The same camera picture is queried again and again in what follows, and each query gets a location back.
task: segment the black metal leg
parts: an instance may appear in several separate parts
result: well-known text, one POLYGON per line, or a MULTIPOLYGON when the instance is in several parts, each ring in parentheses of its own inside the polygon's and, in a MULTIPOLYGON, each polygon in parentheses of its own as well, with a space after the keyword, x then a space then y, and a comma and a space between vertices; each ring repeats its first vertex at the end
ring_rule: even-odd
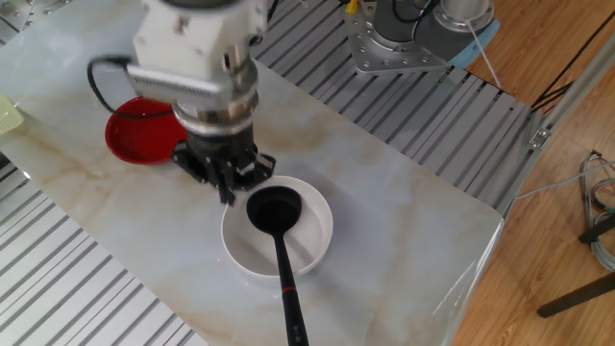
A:
POLYGON ((608 216, 605 220, 598 223, 598 225, 590 228, 584 234, 578 237, 578 240, 583 244, 589 244, 596 241, 599 236, 615 228, 615 214, 608 216))
POLYGON ((581 303, 585 303, 596 297, 599 297, 607 292, 615 289, 615 273, 587 284, 579 289, 576 289, 554 301, 545 304, 538 309, 538 315, 543 318, 551 317, 571 307, 575 307, 581 303))

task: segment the metal bracket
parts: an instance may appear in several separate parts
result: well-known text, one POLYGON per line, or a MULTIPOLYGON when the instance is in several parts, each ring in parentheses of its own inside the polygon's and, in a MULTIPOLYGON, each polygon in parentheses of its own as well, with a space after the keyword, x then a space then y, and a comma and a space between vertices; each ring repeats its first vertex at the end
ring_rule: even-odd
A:
POLYGON ((542 151, 547 146, 549 139, 551 139, 551 135, 551 131, 545 128, 536 130, 534 136, 532 136, 529 141, 529 149, 533 151, 542 151))

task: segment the metal grating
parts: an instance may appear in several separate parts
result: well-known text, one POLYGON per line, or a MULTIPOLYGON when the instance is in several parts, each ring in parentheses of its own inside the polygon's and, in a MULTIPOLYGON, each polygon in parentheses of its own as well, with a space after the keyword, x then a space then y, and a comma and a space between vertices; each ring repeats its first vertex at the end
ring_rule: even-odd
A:
POLYGON ((0 345, 208 345, 11 163, 0 278, 0 345))

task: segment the marble table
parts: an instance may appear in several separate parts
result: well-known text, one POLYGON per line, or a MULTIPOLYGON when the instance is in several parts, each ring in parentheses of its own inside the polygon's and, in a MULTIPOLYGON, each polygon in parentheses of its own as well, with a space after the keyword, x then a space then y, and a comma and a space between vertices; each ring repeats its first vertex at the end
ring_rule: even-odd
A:
MULTIPOLYGON (((136 0, 81 0, 0 51, 0 93, 26 121, 2 151, 197 334, 214 346, 284 345, 276 284, 224 251, 217 192, 171 163, 119 161, 86 64, 131 53, 136 0)), ((277 174, 314 185, 334 233, 297 282, 313 345, 443 345, 455 336, 502 229, 497 212, 258 65, 255 137, 277 174)), ((114 104, 121 73, 98 74, 114 104)))

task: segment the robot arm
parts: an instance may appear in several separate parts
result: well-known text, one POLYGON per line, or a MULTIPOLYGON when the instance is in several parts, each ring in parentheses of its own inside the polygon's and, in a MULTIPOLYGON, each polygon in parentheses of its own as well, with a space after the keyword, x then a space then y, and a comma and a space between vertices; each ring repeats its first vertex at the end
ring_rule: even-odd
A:
POLYGON ((126 71, 135 91, 170 103, 187 131, 173 160, 200 183, 218 188, 224 204, 273 174, 258 153, 252 117, 258 73, 249 43, 267 29, 262 0, 144 0, 135 36, 138 64, 126 71))

